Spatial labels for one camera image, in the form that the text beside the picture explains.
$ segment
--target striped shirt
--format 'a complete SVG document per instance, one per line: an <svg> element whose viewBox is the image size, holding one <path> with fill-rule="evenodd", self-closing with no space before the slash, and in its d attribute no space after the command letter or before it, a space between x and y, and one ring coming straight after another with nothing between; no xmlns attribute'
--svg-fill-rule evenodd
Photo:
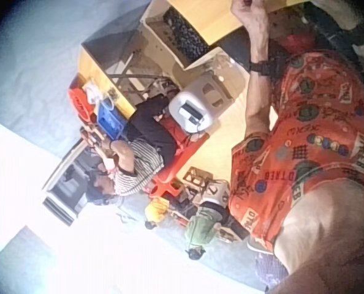
<svg viewBox="0 0 364 294"><path fill-rule="evenodd" d="M164 167L162 156L144 139L128 142L134 153L134 172L129 173L117 167L110 174L114 180L115 194L127 196L141 191Z"/></svg>

